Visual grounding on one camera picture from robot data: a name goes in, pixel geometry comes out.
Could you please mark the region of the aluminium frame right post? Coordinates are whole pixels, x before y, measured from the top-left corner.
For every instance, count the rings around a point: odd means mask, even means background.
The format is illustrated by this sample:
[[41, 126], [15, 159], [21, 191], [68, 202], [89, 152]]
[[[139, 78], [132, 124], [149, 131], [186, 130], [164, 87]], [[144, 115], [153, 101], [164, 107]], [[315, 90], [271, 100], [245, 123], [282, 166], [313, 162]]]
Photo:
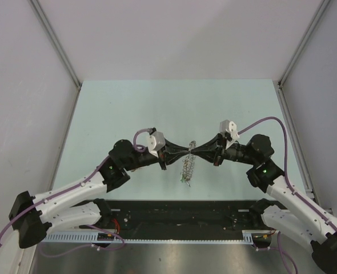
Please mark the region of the aluminium frame right post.
[[296, 66], [299, 58], [302, 55], [302, 52], [305, 50], [306, 46], [308, 45], [312, 35], [318, 28], [320, 22], [322, 21], [327, 9], [329, 8], [330, 4], [332, 4], [332, 0], [322, 0], [319, 6], [316, 9], [315, 14], [312, 16], [310, 23], [308, 24], [304, 34], [302, 35], [294, 53], [291, 56], [284, 72], [281, 74], [277, 84], [279, 88], [283, 88], [284, 84], [286, 83], [288, 77], [290, 76], [292, 70]]

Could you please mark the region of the metal disc keyring holder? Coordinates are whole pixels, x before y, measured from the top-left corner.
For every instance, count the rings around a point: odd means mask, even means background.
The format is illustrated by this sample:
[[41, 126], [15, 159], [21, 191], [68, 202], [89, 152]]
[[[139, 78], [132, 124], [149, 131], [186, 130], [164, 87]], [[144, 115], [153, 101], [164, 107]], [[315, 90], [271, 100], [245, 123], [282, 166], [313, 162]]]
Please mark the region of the metal disc keyring holder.
[[192, 150], [196, 148], [196, 141], [192, 140], [189, 143], [188, 155], [183, 159], [183, 168], [180, 181], [191, 187], [190, 181], [194, 173], [195, 159], [196, 156], [192, 154]]

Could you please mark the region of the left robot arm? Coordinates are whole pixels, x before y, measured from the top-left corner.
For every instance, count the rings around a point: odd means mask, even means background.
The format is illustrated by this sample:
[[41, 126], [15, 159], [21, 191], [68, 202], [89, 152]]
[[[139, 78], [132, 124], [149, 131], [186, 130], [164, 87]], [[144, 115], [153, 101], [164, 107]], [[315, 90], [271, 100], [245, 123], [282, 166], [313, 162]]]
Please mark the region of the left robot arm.
[[97, 194], [111, 192], [128, 180], [128, 171], [158, 163], [161, 169], [188, 155], [189, 148], [149, 136], [147, 147], [129, 140], [117, 141], [96, 169], [64, 187], [41, 194], [18, 194], [9, 213], [10, 225], [18, 232], [19, 248], [39, 244], [53, 232], [80, 225], [106, 228], [112, 214], [103, 199], [79, 205]]

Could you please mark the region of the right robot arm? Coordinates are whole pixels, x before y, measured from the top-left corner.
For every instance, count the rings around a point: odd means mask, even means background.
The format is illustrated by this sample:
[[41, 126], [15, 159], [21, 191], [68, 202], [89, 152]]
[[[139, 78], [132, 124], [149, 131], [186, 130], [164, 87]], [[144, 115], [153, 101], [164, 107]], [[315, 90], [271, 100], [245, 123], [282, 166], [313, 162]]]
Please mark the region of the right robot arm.
[[249, 214], [256, 229], [276, 229], [308, 250], [324, 273], [337, 273], [337, 217], [316, 204], [290, 182], [284, 169], [271, 159], [274, 150], [268, 136], [254, 135], [246, 145], [229, 142], [222, 135], [192, 150], [215, 166], [224, 160], [251, 165], [246, 172], [253, 187], [281, 203], [287, 212], [262, 200]]

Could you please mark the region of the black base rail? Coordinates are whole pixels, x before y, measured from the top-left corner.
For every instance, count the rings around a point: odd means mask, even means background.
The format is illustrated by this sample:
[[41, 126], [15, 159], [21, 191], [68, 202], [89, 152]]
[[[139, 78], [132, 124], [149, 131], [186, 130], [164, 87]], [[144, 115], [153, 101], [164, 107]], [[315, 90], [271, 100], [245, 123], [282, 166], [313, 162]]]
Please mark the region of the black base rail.
[[251, 208], [256, 200], [108, 200], [121, 229], [139, 225], [221, 225], [230, 230], [268, 229]]

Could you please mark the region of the aluminium frame left post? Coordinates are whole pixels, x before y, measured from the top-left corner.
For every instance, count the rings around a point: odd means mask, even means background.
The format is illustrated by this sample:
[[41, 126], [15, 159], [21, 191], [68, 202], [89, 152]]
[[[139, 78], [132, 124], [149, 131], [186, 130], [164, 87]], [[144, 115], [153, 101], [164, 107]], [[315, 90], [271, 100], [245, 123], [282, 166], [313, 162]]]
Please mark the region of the aluminium frame left post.
[[69, 78], [72, 80], [74, 86], [77, 90], [81, 89], [82, 83], [79, 80], [77, 73], [75, 72], [73, 65], [70, 62], [67, 53], [65, 52], [50, 20], [48, 19], [47, 14], [45, 13], [40, 1], [38, 0], [28, 0], [28, 3], [34, 12], [37, 20], [39, 21], [40, 25], [42, 26], [48, 40], [50, 41], [52, 47], [55, 50], [55, 53], [59, 60], [61, 61], [63, 67], [65, 68]]

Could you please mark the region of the aluminium frame post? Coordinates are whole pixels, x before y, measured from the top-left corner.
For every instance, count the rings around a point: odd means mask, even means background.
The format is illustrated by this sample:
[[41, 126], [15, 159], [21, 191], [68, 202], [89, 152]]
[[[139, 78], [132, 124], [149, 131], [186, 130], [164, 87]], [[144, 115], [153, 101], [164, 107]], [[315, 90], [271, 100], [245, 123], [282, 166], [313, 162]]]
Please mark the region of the aluminium frame post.
[[315, 14], [312, 16], [310, 23], [308, 24], [304, 34], [302, 35], [294, 53], [291, 56], [284, 72], [281, 74], [277, 84], [279, 88], [283, 88], [284, 84], [286, 83], [288, 77], [290, 76], [292, 70], [296, 66], [299, 58], [302, 55], [302, 52], [305, 50], [306, 46], [308, 45], [312, 35], [318, 28], [320, 22], [322, 21], [327, 9], [329, 8], [330, 4], [332, 4], [332, 0], [322, 0], [319, 6], [316, 9]]
[[70, 62], [67, 53], [65, 52], [50, 20], [48, 19], [47, 14], [45, 13], [40, 1], [38, 0], [28, 0], [28, 3], [34, 12], [37, 20], [39, 21], [40, 25], [42, 26], [48, 40], [50, 41], [52, 47], [55, 50], [55, 53], [59, 60], [61, 61], [63, 67], [65, 68], [69, 78], [72, 80], [74, 86], [77, 90], [81, 89], [82, 83], [79, 80], [77, 73], [75, 72], [73, 65]]

